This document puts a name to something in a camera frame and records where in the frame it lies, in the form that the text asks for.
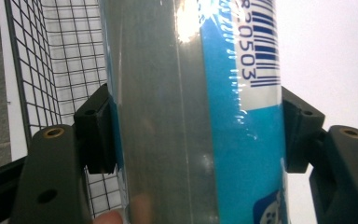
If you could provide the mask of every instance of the white surface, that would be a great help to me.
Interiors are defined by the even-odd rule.
[[[11,51],[10,37],[7,28],[7,15],[4,0],[0,0],[0,26],[7,89],[11,160],[16,161],[27,155],[27,145],[21,116],[19,89],[17,87],[16,71],[14,70],[13,53]]]
[[[335,124],[358,128],[358,1],[276,0],[282,84]],[[316,223],[306,175],[289,175],[293,224]]]

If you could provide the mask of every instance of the metal grid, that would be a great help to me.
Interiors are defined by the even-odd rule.
[[[24,130],[72,124],[81,105],[106,82],[97,0],[6,0],[7,23]],[[89,175],[96,217],[121,206],[117,175]]]

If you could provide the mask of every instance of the black wire grid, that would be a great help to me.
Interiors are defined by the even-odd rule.
[[[75,111],[106,82],[98,0],[6,0],[27,144],[37,131],[73,124]],[[89,175],[96,217],[121,206],[117,175]]]

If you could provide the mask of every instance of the finger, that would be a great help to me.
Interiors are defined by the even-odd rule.
[[[96,217],[93,224],[123,224],[123,219],[118,211],[109,211]]]

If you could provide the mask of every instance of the wire mesh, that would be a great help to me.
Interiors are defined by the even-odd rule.
[[[6,0],[7,23],[27,143],[39,130],[72,124],[106,82],[97,0]],[[117,175],[89,175],[96,217],[121,206]]]

